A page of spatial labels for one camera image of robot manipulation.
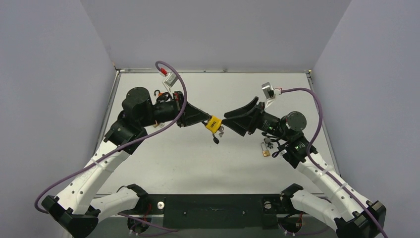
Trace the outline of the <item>yellow padlock with keys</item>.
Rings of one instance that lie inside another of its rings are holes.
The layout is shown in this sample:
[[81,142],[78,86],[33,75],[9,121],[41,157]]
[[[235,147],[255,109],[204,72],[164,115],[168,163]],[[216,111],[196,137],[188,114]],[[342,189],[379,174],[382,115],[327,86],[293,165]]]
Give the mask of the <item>yellow padlock with keys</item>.
[[220,138],[224,135],[224,127],[222,126],[222,120],[217,118],[216,116],[211,116],[207,121],[203,122],[206,129],[208,129],[212,133],[212,139],[215,144],[219,144],[220,140],[216,136]]

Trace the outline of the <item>small brass padlock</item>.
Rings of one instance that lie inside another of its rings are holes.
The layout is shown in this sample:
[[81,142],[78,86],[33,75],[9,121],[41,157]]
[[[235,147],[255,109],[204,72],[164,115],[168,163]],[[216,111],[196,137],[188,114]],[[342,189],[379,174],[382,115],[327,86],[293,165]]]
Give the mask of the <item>small brass padlock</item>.
[[269,148],[267,147],[267,144],[265,142],[261,142],[261,149],[262,149],[262,155],[264,157],[270,156]]

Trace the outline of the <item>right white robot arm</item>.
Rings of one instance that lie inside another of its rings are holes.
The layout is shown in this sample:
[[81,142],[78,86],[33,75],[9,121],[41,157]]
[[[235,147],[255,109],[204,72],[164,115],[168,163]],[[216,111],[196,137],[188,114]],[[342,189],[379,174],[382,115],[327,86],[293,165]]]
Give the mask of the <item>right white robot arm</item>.
[[307,177],[326,197],[321,199],[298,184],[280,193],[280,207],[286,212],[304,212],[323,222],[339,238],[374,238],[383,234],[386,208],[356,192],[311,145],[303,130],[305,116],[292,111],[279,118],[265,111],[255,97],[247,105],[224,114],[222,124],[241,136],[256,130],[283,140],[278,154],[296,171]]

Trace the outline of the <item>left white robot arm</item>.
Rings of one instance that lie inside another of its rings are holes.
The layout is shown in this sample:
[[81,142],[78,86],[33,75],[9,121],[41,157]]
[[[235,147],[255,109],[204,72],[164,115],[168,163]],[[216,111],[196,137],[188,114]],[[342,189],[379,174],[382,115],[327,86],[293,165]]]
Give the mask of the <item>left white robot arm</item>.
[[148,195],[136,184],[101,198],[96,198],[96,194],[139,147],[140,138],[147,136],[147,126],[174,120],[179,127],[187,127],[209,119],[210,114],[188,103],[180,91],[173,93],[172,100],[153,103],[146,88],[129,90],[117,121],[82,173],[56,196],[45,197],[42,206],[75,238],[87,237],[99,222],[119,212],[144,212]]

